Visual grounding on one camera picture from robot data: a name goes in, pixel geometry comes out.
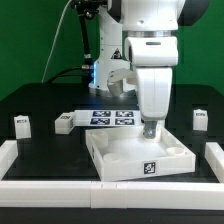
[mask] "white tray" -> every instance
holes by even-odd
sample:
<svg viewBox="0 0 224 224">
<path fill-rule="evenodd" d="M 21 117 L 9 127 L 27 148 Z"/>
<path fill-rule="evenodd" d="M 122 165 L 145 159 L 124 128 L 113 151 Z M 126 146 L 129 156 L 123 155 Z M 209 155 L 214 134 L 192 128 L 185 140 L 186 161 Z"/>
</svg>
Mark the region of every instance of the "white tray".
<svg viewBox="0 0 224 224">
<path fill-rule="evenodd" d="M 102 181 L 130 180 L 195 171 L 195 155 L 162 126 L 146 140 L 143 128 L 86 131 L 86 144 Z"/>
</svg>

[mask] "green wall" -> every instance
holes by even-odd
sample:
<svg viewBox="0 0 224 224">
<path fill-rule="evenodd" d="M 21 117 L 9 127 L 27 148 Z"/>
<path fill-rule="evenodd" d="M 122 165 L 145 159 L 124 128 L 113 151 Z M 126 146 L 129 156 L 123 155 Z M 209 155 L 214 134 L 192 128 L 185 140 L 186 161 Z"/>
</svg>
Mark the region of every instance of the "green wall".
<svg viewBox="0 0 224 224">
<path fill-rule="evenodd" d="M 57 24 L 67 0 L 7 0 L 0 7 L 0 99 L 23 84 L 41 82 Z M 174 82 L 214 86 L 224 94 L 224 1 L 211 0 L 193 27 L 181 27 Z M 98 55 L 97 20 L 88 21 L 93 58 Z M 83 49 L 77 13 L 68 9 L 46 80 L 81 65 Z M 79 82 L 72 78 L 69 82 Z"/>
</svg>

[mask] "black surface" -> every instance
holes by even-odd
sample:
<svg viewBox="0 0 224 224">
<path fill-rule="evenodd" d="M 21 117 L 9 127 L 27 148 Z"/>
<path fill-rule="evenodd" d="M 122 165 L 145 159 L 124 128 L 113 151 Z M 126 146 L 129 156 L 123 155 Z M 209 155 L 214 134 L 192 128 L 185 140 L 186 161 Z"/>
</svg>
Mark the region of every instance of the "black surface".
<svg viewBox="0 0 224 224">
<path fill-rule="evenodd" d="M 32 139 L 19 140 L 19 156 L 3 180 L 99 180 L 85 145 L 87 127 L 55 135 L 54 121 L 74 110 L 138 109 L 136 98 L 89 95 L 75 84 L 29 84 L 0 102 L 0 143 L 15 139 L 14 116 L 28 115 Z M 208 131 L 192 131 L 194 109 L 208 112 Z M 224 97 L 200 85 L 173 86 L 166 128 L 197 156 L 196 172 L 141 181 L 218 182 L 204 159 L 206 141 L 224 144 Z M 222 223 L 224 211 L 152 209 L 0 208 L 0 223 Z"/>
</svg>

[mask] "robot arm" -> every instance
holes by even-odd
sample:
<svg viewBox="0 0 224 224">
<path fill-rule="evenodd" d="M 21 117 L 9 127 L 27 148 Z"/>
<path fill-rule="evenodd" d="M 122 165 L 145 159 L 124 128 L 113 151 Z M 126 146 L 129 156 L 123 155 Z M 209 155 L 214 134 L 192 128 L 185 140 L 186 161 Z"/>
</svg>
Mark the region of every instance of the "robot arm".
<svg viewBox="0 0 224 224">
<path fill-rule="evenodd" d="M 123 31 L 127 32 L 125 57 L 137 76 L 138 102 L 146 138 L 155 138 L 157 121 L 164 120 L 168 112 L 171 67 L 178 63 L 177 40 L 171 35 L 172 31 L 178 29 L 178 22 L 192 25 L 208 5 L 209 0 L 108 1 L 109 14 L 122 23 Z"/>
</svg>

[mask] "white cube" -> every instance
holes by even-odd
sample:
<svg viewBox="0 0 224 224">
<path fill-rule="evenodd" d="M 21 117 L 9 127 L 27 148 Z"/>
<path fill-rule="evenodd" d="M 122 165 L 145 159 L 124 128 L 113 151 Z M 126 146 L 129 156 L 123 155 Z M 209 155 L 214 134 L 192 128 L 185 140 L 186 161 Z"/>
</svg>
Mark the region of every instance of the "white cube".
<svg viewBox="0 0 224 224">
<path fill-rule="evenodd" d="M 55 133 L 68 135 L 75 127 L 75 112 L 63 113 L 55 121 Z"/>
<path fill-rule="evenodd" d="M 31 138 L 30 121 L 28 116 L 14 117 L 16 139 Z"/>
<path fill-rule="evenodd" d="M 207 131 L 208 127 L 208 114 L 206 110 L 194 110 L 193 117 L 193 130 Z"/>
</svg>

